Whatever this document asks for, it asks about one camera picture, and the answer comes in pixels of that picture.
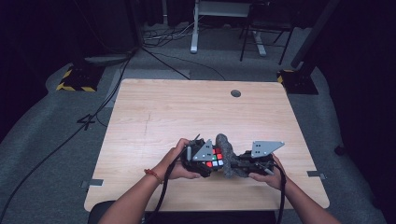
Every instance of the black wall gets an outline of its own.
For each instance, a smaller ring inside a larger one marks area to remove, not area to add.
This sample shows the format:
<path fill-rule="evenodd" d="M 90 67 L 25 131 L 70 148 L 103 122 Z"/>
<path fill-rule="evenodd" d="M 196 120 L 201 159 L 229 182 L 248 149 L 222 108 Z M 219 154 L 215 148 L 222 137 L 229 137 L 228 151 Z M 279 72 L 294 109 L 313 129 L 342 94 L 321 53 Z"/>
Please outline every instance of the black wall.
<path fill-rule="evenodd" d="M 117 51 L 139 45 L 138 1 L 111 1 L 110 7 L 104 0 L 76 2 L 0 0 L 0 142 L 48 93 L 51 74 L 84 57 L 113 53 L 93 33 Z"/>
<path fill-rule="evenodd" d="M 396 223 L 395 9 L 341 0 L 304 60 L 326 77 L 346 153 L 388 223 Z"/>

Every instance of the metal bracket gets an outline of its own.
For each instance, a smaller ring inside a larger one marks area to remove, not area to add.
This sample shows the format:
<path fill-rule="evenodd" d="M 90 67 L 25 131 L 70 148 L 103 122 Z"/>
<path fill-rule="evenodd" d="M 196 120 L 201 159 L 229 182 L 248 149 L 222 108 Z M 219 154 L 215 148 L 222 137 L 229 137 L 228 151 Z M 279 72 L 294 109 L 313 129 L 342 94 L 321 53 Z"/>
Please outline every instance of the metal bracket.
<path fill-rule="evenodd" d="M 212 161 L 213 145 L 212 140 L 208 139 L 206 143 L 192 157 L 193 161 Z"/>
<path fill-rule="evenodd" d="M 251 147 L 251 158 L 268 156 L 283 146 L 284 142 L 255 141 Z"/>
<path fill-rule="evenodd" d="M 103 179 L 92 179 L 90 181 L 83 180 L 81 182 L 80 187 L 82 189 L 88 189 L 90 186 L 102 186 L 102 185 L 103 185 Z"/>
<path fill-rule="evenodd" d="M 306 173 L 309 177 L 318 176 L 322 180 L 327 179 L 327 176 L 325 174 L 321 174 L 319 171 L 307 171 Z"/>

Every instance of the black cable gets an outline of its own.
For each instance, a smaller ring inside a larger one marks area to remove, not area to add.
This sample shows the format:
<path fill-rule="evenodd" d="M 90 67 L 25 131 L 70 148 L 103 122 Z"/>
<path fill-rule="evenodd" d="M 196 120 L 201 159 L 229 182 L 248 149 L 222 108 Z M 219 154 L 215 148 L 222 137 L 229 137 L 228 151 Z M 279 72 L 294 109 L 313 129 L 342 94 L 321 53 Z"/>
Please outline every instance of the black cable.
<path fill-rule="evenodd" d="M 163 204 L 163 198 L 165 197 L 166 189 L 168 187 L 169 176 L 175 168 L 176 162 L 178 162 L 178 159 L 185 150 L 186 147 L 183 147 L 183 150 L 181 150 L 181 152 L 175 157 L 175 159 L 169 164 L 168 168 L 166 169 L 165 177 L 163 178 L 163 191 L 161 192 L 160 200 L 158 201 L 157 206 L 155 207 L 149 218 L 145 220 L 145 223 L 150 223 L 150 221 L 152 221 L 152 219 L 154 219 L 154 217 L 158 214 L 158 211 L 160 211 L 161 205 Z"/>
<path fill-rule="evenodd" d="M 283 210 L 285 208 L 286 176 L 285 176 L 285 173 L 283 172 L 282 168 L 280 168 L 279 165 L 274 164 L 274 166 L 280 172 L 280 206 L 279 206 L 279 214 L 277 215 L 277 221 L 276 221 L 276 224 L 280 224 L 280 222 L 282 221 L 282 217 L 283 217 Z"/>
<path fill-rule="evenodd" d="M 171 34 L 168 34 L 168 35 L 159 35 L 160 38 L 157 39 L 157 44 L 146 43 L 147 39 L 145 39 L 143 46 L 146 47 L 146 48 L 163 47 L 163 46 L 167 45 L 168 43 L 170 43 L 173 40 L 179 40 L 179 39 L 182 39 L 182 38 L 186 37 L 187 35 L 192 35 L 192 33 L 187 33 L 187 34 L 184 34 L 184 35 L 182 34 L 184 31 L 187 30 L 187 28 L 189 28 L 189 27 L 186 27 L 186 28 L 182 29 L 182 31 L 179 32 L 176 35 L 175 35 L 175 32 L 172 32 Z"/>
<path fill-rule="evenodd" d="M 153 37 L 159 37 L 157 39 L 157 44 L 150 44 L 150 43 L 146 43 L 147 39 L 144 39 L 143 42 L 143 46 L 147 47 L 147 48 L 156 48 L 156 47 L 162 47 L 160 46 L 160 44 L 169 36 L 169 35 L 173 35 L 175 28 L 173 29 L 173 32 L 171 32 L 170 34 L 167 34 L 167 31 L 169 31 L 169 29 L 166 29 L 161 35 L 155 35 Z"/>
<path fill-rule="evenodd" d="M 114 50 L 115 48 L 108 47 L 108 46 L 102 41 L 102 39 L 96 34 L 96 32 L 93 30 L 93 28 L 92 28 L 90 22 L 88 21 L 87 17 L 84 15 L 84 12 L 82 11 L 81 7 L 80 7 L 79 4 L 76 2 L 76 0 L 73 0 L 73 2 L 74 2 L 74 4 L 76 5 L 76 7 L 77 7 L 79 13 L 81 14 L 82 18 L 84 19 L 84 21 L 86 22 L 86 24 L 87 24 L 88 27 L 90 28 L 92 34 L 95 36 L 96 40 L 97 40 L 105 49 L 108 49 L 108 50 L 110 50 L 111 52 L 114 52 L 114 53 L 125 53 L 125 52 L 121 52 L 121 51 L 116 51 L 116 50 Z"/>
<path fill-rule="evenodd" d="M 162 53 L 156 53 L 156 52 L 151 52 L 152 54 L 159 54 L 159 55 L 162 55 L 162 56 L 164 56 L 164 57 L 168 57 L 168 58 L 174 58 L 174 59 L 178 59 L 178 60 L 181 60 L 181 61 L 183 61 L 183 62 L 187 62 L 187 63 L 195 63 L 195 64 L 198 64 L 198 65 L 201 65 L 201 66 L 203 66 L 203 67 L 206 67 L 206 68 L 209 68 L 209 69 L 212 69 L 213 71 L 215 71 L 217 74 L 219 74 L 219 76 L 221 76 L 222 77 L 222 79 L 225 81 L 225 77 L 218 71 L 218 70 L 216 70 L 216 69 L 214 69 L 213 67 L 210 67 L 210 66 L 207 66 L 207 65 L 204 65 L 204 64 L 201 64 L 201 63 L 196 63 L 196 62 L 193 62 L 193 61 L 189 61 L 189 60 L 185 60 L 185 59 L 181 59 L 181 58 L 178 58 L 178 57 L 174 57 L 174 56 L 169 56 L 169 55 L 166 55 L 166 54 L 162 54 Z"/>
<path fill-rule="evenodd" d="M 191 80 L 189 77 L 187 77 L 186 75 L 182 74 L 181 72 L 177 71 L 176 68 L 172 67 L 171 65 L 165 63 L 163 60 L 159 59 L 157 56 L 155 56 L 153 53 L 151 53 L 150 51 L 146 50 L 145 48 L 141 48 L 143 51 L 147 52 L 149 55 L 151 55 L 153 58 L 157 59 L 160 63 L 163 63 L 164 65 L 166 65 L 167 67 L 171 68 L 172 70 L 174 70 L 175 72 L 181 74 L 184 78 L 186 78 L 187 80 Z"/>
<path fill-rule="evenodd" d="M 180 33 L 180 32 L 182 32 L 185 28 L 177 28 L 177 31 L 175 31 L 175 32 Z M 165 30 L 165 32 L 163 32 L 162 35 L 159 35 L 159 34 L 157 33 L 157 31 L 162 31 L 162 30 Z M 160 37 L 163 37 L 164 34 L 166 33 L 166 31 L 168 31 L 168 30 L 169 30 L 169 29 L 145 30 L 145 31 L 143 31 L 143 34 L 142 34 L 142 35 L 145 37 L 146 40 L 158 39 L 158 38 L 160 38 Z"/>
<path fill-rule="evenodd" d="M 179 31 L 185 30 L 187 27 L 189 27 L 189 26 L 180 27 L 180 28 L 176 28 L 175 27 L 175 30 L 177 29 L 177 32 L 179 32 Z M 154 29 L 154 30 L 144 30 L 143 33 L 155 33 L 154 36 L 160 36 L 160 35 L 158 35 L 157 31 L 163 31 L 163 30 L 165 30 L 165 32 L 166 32 L 166 31 L 169 30 L 169 28 Z"/>
<path fill-rule="evenodd" d="M 120 79 L 116 85 L 116 87 L 114 88 L 113 92 L 105 99 L 105 101 L 99 106 L 99 108 L 96 110 L 96 112 L 92 115 L 89 116 L 88 120 L 82 124 L 74 133 L 72 133 L 65 141 L 63 141 L 58 147 L 56 147 L 54 150 L 51 151 L 51 153 L 45 157 L 41 162 L 39 162 L 30 172 L 28 175 L 26 175 L 23 180 L 18 184 L 18 186 L 12 191 L 12 193 L 10 194 L 10 196 L 8 197 L 8 200 L 6 202 L 6 205 L 3 208 L 2 214 L 0 216 L 0 223 L 3 222 L 4 216 L 6 215 L 6 211 L 8 209 L 9 204 L 11 203 L 12 199 L 14 198 L 15 194 L 18 192 L 18 190 L 20 189 L 20 187 L 23 185 L 23 183 L 26 181 L 27 178 L 29 178 L 29 176 L 35 171 L 37 170 L 48 158 L 50 158 L 53 154 L 55 154 L 57 151 L 59 151 L 59 149 L 61 149 L 66 143 L 68 143 L 77 133 L 79 133 L 79 131 L 81 131 L 105 106 L 106 104 L 110 101 L 110 99 L 113 97 L 114 93 L 116 92 L 116 89 L 119 87 L 120 85 L 120 81 L 122 80 L 123 77 L 123 73 L 125 71 L 126 66 L 128 65 L 129 61 L 131 61 L 131 59 L 134 56 L 135 51 L 133 51 L 133 53 L 129 56 L 128 61 L 126 62 L 126 64 L 124 65 L 123 69 L 122 69 L 122 73 L 120 74 Z"/>
<path fill-rule="evenodd" d="M 100 123 L 100 124 L 102 124 L 102 126 L 105 126 L 105 127 L 107 127 L 107 125 L 105 125 L 104 123 L 102 123 L 102 121 L 101 120 L 99 120 L 99 117 L 98 117 L 98 115 L 96 114 L 96 120 Z"/>

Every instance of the desk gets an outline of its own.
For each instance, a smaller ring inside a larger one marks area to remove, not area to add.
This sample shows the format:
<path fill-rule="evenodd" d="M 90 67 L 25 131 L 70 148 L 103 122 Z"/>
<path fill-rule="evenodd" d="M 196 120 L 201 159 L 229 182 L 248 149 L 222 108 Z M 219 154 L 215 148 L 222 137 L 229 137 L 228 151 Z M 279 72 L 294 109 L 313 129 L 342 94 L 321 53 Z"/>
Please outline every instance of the desk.
<path fill-rule="evenodd" d="M 198 52 L 198 17 L 206 16 L 228 16 L 228 17 L 247 17 L 250 3 L 234 3 L 234 2 L 212 2 L 195 0 L 194 8 L 194 29 L 191 39 L 191 53 Z M 254 40 L 257 43 L 257 49 L 261 56 L 266 56 L 262 39 L 259 32 L 253 32 Z"/>
<path fill-rule="evenodd" d="M 241 91 L 232 97 L 231 91 Z M 288 97 L 279 83 L 124 79 L 93 173 L 103 186 L 91 186 L 85 201 L 90 211 L 116 200 L 135 184 L 145 168 L 154 167 L 180 137 L 198 133 L 215 140 L 224 133 L 239 155 L 255 140 L 283 141 L 276 151 L 287 175 L 323 207 L 329 200 L 316 171 Z M 154 210 L 162 188 L 147 210 Z M 280 192 L 250 178 L 171 180 L 161 211 L 276 210 Z M 285 208 L 291 208 L 289 202 Z"/>

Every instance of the person's right hand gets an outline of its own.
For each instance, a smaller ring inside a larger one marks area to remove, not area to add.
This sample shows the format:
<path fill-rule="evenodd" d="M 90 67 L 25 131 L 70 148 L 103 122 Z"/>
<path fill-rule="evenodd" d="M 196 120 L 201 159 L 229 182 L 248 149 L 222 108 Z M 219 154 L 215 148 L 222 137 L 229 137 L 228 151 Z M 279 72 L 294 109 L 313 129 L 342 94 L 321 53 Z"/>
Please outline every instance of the person's right hand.
<path fill-rule="evenodd" d="M 152 169 L 159 177 L 161 180 L 164 179 L 166 170 L 169 167 L 169 164 L 172 163 L 172 161 L 177 157 L 178 154 L 183 150 L 183 147 L 186 146 L 190 141 L 181 138 L 176 147 L 172 147 L 168 153 L 163 157 L 163 159 Z M 188 178 L 188 179 L 194 179 L 194 178 L 199 178 L 201 177 L 199 174 L 187 171 L 181 162 L 177 162 L 174 169 L 172 170 L 172 173 L 169 176 L 169 179 L 178 179 L 178 178 Z"/>
<path fill-rule="evenodd" d="M 272 154 L 272 155 L 274 157 L 274 160 L 276 161 L 276 164 L 282 169 L 283 173 L 286 174 L 279 159 L 274 154 Z M 268 186 L 270 186 L 274 189 L 280 189 L 281 176 L 280 176 L 279 170 L 276 167 L 274 167 L 274 175 L 259 175 L 256 173 L 250 173 L 250 174 L 248 174 L 248 176 L 252 179 L 259 181 L 259 182 L 265 182 L 265 183 L 267 183 Z"/>

